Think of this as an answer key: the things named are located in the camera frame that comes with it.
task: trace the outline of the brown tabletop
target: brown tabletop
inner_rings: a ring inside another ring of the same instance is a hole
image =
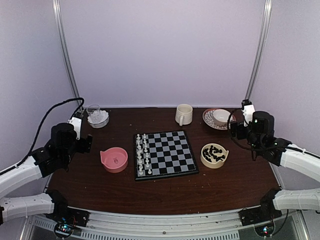
[[[91,152],[77,153],[68,173],[56,171],[49,190],[60,191],[71,207],[122,214],[211,213],[259,205],[260,198],[278,186],[269,163],[262,158],[253,162],[250,151],[236,146],[227,131],[207,126],[204,110],[194,108],[192,123],[183,127],[175,122],[175,108],[114,108],[101,129],[84,120],[82,135],[93,136]],[[135,181],[133,135],[176,130],[185,130],[199,173]],[[201,149],[208,143],[229,150],[223,167],[210,169],[201,163]],[[128,166],[120,173],[107,172],[100,162],[100,151],[111,147],[128,153]]]

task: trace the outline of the white mug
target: white mug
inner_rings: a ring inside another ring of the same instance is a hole
[[[188,104],[180,104],[176,108],[175,121],[180,125],[188,125],[192,122],[192,106]]]

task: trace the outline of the saucer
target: saucer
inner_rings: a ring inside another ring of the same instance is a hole
[[[227,129],[227,124],[224,124],[222,126],[217,125],[214,122],[214,111],[217,110],[219,108],[209,108],[207,110],[205,110],[203,112],[202,118],[203,121],[211,128],[213,129],[217,129],[217,130],[228,130]],[[236,117],[234,115],[232,115],[230,122],[235,122],[236,121]]]

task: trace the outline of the glass cup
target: glass cup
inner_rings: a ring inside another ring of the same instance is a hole
[[[103,116],[99,105],[93,104],[88,106],[86,112],[88,113],[91,123],[98,124],[101,122]]]

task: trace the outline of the pink bowl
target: pink bowl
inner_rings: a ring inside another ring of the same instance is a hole
[[[101,163],[110,173],[120,173],[128,165],[128,153],[121,147],[112,147],[100,151]]]

